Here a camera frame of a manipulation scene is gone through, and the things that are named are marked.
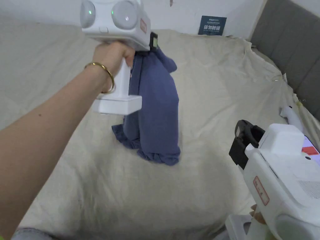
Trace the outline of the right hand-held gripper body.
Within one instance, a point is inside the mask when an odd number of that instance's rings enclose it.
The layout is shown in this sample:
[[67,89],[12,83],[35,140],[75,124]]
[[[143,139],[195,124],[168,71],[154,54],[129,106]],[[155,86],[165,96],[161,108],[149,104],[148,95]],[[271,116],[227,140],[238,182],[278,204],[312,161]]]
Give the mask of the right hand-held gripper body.
[[273,123],[263,130],[237,122],[229,156],[265,224],[250,215],[229,215],[231,240],[320,239],[320,167],[302,151],[304,139],[293,125]]

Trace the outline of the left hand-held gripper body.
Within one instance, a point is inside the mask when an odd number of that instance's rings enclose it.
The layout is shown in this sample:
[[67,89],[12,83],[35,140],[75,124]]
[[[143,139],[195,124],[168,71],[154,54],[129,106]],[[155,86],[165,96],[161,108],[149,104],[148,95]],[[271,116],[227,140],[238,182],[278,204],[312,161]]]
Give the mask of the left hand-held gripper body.
[[[119,41],[136,52],[150,50],[151,22],[141,0],[83,0],[80,23],[85,36],[102,43]],[[93,109],[129,115],[141,109],[142,97],[129,94],[131,69],[122,59],[110,93],[100,94]]]

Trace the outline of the person's left hand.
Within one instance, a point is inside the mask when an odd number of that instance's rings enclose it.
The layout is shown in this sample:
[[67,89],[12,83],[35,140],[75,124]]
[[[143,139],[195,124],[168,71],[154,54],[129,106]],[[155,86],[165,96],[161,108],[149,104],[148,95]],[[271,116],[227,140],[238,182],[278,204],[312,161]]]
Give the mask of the person's left hand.
[[135,50],[121,42],[102,43],[95,48],[92,61],[102,64],[114,77],[119,72],[123,59],[132,68],[134,55]]

